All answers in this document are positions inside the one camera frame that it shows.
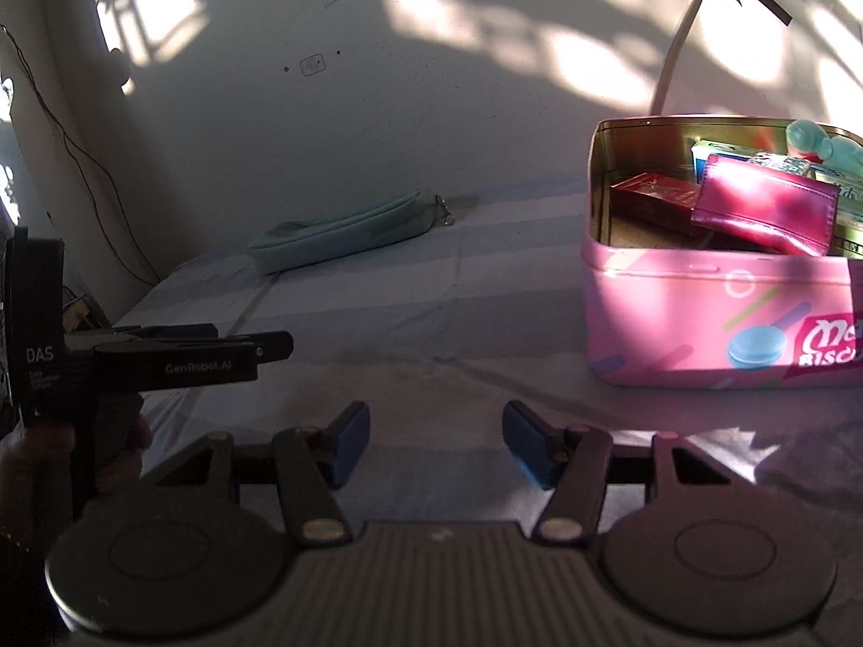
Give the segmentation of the person's left hand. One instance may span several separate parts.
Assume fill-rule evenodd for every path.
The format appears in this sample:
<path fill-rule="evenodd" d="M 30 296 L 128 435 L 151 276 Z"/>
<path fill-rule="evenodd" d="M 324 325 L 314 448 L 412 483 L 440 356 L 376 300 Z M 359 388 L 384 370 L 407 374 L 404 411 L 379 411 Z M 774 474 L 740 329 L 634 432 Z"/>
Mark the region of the person's left hand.
<path fill-rule="evenodd" d="M 2 449 L 2 538 L 43 554 L 98 499 L 138 479 L 152 444 L 144 418 L 110 429 L 95 453 L 72 428 L 29 428 Z"/>

